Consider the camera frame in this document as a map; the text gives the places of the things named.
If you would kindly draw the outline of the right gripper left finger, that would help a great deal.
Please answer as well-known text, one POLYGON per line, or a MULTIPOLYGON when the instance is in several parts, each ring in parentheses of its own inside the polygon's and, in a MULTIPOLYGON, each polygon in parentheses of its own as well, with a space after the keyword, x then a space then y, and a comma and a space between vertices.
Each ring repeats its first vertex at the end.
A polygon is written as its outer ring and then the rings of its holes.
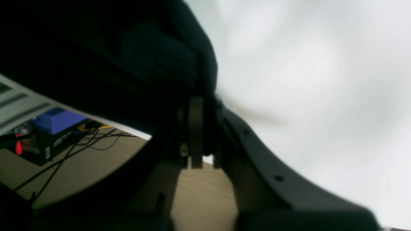
POLYGON ((203 166, 204 98, 193 97, 122 167, 41 209, 32 231, 172 231, 181 170, 203 166))

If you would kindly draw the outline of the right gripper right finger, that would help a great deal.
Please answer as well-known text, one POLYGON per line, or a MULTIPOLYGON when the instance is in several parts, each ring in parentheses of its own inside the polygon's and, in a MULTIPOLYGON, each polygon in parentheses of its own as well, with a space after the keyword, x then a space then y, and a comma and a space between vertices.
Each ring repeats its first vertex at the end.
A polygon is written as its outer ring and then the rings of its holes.
POLYGON ((214 166, 232 183, 236 231, 377 231, 372 212, 317 186, 281 161, 216 97, 205 99, 214 166))

